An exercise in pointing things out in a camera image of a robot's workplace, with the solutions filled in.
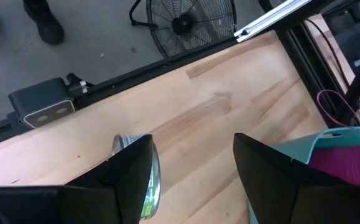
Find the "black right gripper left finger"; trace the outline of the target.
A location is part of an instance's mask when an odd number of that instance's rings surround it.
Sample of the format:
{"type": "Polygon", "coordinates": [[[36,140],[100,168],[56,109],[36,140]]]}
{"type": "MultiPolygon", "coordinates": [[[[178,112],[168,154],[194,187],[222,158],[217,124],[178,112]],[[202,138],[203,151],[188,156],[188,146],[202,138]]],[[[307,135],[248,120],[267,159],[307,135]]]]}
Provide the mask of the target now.
{"type": "Polygon", "coordinates": [[[57,224],[138,224],[154,160],[150,134],[136,138],[95,168],[65,185],[60,192],[57,224]]]}

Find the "purple squeeze bottle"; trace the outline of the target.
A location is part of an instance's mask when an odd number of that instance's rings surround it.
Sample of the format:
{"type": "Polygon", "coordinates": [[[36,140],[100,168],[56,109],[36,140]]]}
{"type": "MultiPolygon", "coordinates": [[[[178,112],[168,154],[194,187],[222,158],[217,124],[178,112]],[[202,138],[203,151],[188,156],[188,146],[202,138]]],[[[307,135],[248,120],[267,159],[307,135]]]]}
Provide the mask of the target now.
{"type": "Polygon", "coordinates": [[[360,185],[360,126],[350,126],[334,118],[321,104],[321,95],[337,95],[352,114],[356,111],[336,91],[322,90],[316,101],[324,114],[338,128],[327,129],[317,134],[308,164],[315,169],[338,177],[354,185],[360,185]]]}

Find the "silver aluminium bar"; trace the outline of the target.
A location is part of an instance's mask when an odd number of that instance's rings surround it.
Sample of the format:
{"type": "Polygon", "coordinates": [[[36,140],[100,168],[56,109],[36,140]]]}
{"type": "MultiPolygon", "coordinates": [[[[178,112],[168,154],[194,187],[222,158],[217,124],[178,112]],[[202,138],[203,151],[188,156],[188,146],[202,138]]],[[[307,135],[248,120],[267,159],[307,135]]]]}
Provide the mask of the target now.
{"type": "Polygon", "coordinates": [[[287,0],[279,6],[271,9],[263,16],[252,21],[242,29],[236,31],[234,33],[234,37],[238,43],[249,40],[266,28],[288,17],[291,15],[291,13],[299,10],[301,7],[307,5],[310,2],[311,0],[287,0]]]}

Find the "tin can pale lid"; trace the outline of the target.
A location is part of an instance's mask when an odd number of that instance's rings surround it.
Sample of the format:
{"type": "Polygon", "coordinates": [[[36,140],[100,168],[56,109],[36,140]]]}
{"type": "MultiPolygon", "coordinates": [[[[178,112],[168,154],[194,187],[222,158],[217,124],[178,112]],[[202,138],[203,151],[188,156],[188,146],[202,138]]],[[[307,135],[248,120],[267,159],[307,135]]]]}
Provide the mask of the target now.
{"type": "MultiPolygon", "coordinates": [[[[141,135],[120,135],[117,134],[114,137],[112,145],[112,156],[125,149],[133,142],[137,141],[139,138],[143,137],[141,135]]],[[[152,142],[153,148],[153,157],[152,157],[152,166],[151,173],[149,178],[149,183],[147,187],[147,192],[145,195],[144,205],[141,212],[141,220],[147,220],[152,218],[158,208],[160,203],[161,195],[161,171],[160,171],[160,162],[159,162],[159,153],[157,151],[156,145],[152,142]]]]}

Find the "black floor fan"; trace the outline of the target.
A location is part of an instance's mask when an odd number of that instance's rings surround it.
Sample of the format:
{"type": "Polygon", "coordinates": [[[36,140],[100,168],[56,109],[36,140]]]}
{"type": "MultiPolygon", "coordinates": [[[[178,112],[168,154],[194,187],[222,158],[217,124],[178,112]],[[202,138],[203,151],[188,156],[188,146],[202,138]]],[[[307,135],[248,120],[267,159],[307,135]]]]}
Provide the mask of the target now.
{"type": "Polygon", "coordinates": [[[141,1],[129,10],[131,25],[148,28],[165,58],[219,41],[236,30],[234,0],[146,0],[145,22],[133,18],[141,1]]]}

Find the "person's black shoe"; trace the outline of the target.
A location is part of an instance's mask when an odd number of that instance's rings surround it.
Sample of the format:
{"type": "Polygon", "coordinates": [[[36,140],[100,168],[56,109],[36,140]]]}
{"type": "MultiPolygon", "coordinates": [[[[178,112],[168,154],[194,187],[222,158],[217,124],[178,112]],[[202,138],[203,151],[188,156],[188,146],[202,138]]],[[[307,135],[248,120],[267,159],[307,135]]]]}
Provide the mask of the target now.
{"type": "Polygon", "coordinates": [[[62,25],[53,15],[47,0],[23,0],[24,10],[35,22],[40,38],[49,45],[64,41],[62,25]]]}

